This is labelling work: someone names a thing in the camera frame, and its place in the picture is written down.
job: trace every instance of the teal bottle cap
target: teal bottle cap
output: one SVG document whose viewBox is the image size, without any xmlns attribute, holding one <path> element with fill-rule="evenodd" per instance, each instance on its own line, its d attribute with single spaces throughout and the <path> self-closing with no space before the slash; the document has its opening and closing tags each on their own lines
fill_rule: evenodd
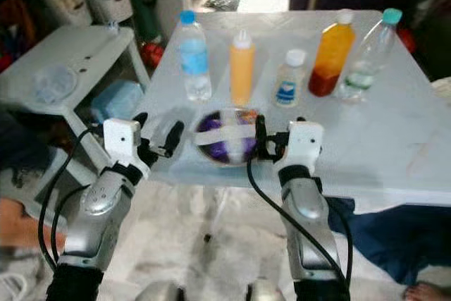
<svg viewBox="0 0 451 301">
<path fill-rule="evenodd" d="M 402 11 L 396 8 L 387 8 L 382 15 L 382 21 L 390 25 L 399 23 L 402 17 Z"/>
</svg>

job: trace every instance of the clear plastic bottle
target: clear plastic bottle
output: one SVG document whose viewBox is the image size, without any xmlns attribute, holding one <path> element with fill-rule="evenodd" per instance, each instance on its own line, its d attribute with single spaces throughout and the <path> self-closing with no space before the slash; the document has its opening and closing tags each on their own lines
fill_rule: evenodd
<svg viewBox="0 0 451 301">
<path fill-rule="evenodd" d="M 208 100 L 211 98 L 211 81 L 204 31 L 196 23 L 193 11 L 182 11 L 180 22 L 180 63 L 188 99 Z"/>
<path fill-rule="evenodd" d="M 396 25 L 402 12 L 387 8 L 382 20 L 365 36 L 352 58 L 349 70 L 335 95 L 342 99 L 361 99 L 374 82 L 374 78 L 387 62 L 396 37 Z"/>
<path fill-rule="evenodd" d="M 273 103 L 280 107 L 294 107 L 299 102 L 302 78 L 306 75 L 304 67 L 306 53 L 301 49 L 291 49 L 280 66 L 274 87 Z"/>
</svg>

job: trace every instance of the orange juice bottle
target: orange juice bottle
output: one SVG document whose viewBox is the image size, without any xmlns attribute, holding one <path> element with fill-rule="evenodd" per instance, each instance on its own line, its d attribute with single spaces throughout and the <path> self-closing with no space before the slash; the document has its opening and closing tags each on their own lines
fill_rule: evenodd
<svg viewBox="0 0 451 301">
<path fill-rule="evenodd" d="M 249 33 L 241 30 L 230 47 L 230 90 L 237 106 L 247 104 L 251 96 L 254 55 L 255 45 Z"/>
<path fill-rule="evenodd" d="M 337 22 L 323 31 L 309 90 L 317 97 L 332 93 L 346 62 L 355 33 L 351 27 L 351 10 L 338 11 Z"/>
</svg>

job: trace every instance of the white table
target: white table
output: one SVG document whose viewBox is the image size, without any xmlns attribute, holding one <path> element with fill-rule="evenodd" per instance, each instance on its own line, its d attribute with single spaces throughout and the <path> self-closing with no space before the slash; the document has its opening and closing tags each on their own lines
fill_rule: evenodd
<svg viewBox="0 0 451 301">
<path fill-rule="evenodd" d="M 115 35 L 106 26 L 60 27 L 0 74 L 0 104 L 10 109 L 62 116 L 75 135 L 79 135 L 87 127 L 75 108 L 124 51 L 131 58 L 138 80 L 146 88 L 149 76 L 130 28 L 122 27 Z M 69 67 L 75 71 L 78 81 L 66 98 L 45 104 L 35 96 L 34 76 L 53 65 Z M 97 169 L 102 170 L 109 163 L 108 154 L 92 135 L 83 138 L 82 146 Z"/>
<path fill-rule="evenodd" d="M 166 133 L 175 119 L 184 121 L 189 132 L 173 159 L 157 162 L 154 178 L 249 187 L 245 168 L 216 167 L 198 152 L 190 134 L 204 114 L 231 106 L 228 49 L 231 37 L 245 28 L 257 45 L 254 89 L 248 107 L 266 116 L 268 131 L 284 130 L 297 116 L 324 126 L 323 152 L 315 174 L 322 178 L 326 195 L 355 198 L 356 211 L 404 203 L 451 205 L 451 112 L 435 97 L 426 76 L 400 40 L 396 40 L 388 67 L 368 93 L 366 103 L 349 105 L 333 97 L 317 98 L 304 84 L 298 107 L 280 109 L 271 104 L 277 67 L 285 52 L 293 47 L 305 49 L 311 69 L 321 31 L 334 18 L 333 11 L 199 14 L 198 21 L 206 30 L 214 86 L 213 97 L 205 104 L 187 100 L 178 71 L 177 29 L 137 112 L 149 113 L 144 136 L 158 133 L 152 135 L 156 142 L 163 142 L 160 133 Z M 355 45 L 380 18 L 377 11 L 356 11 Z M 256 165 L 255 174 L 262 188 L 280 189 L 271 163 Z"/>
</svg>

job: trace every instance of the person's hand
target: person's hand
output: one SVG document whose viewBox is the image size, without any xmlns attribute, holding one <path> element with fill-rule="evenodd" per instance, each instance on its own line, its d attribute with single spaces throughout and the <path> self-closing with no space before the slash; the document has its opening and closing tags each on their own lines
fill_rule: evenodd
<svg viewBox="0 0 451 301">
<path fill-rule="evenodd" d="M 23 206 L 20 202 L 10 199 L 0 199 L 0 246 L 38 248 L 37 221 L 29 216 L 23 216 Z M 50 228 L 44 226 L 44 239 L 50 247 Z M 65 236 L 56 234 L 56 246 L 64 247 Z"/>
</svg>

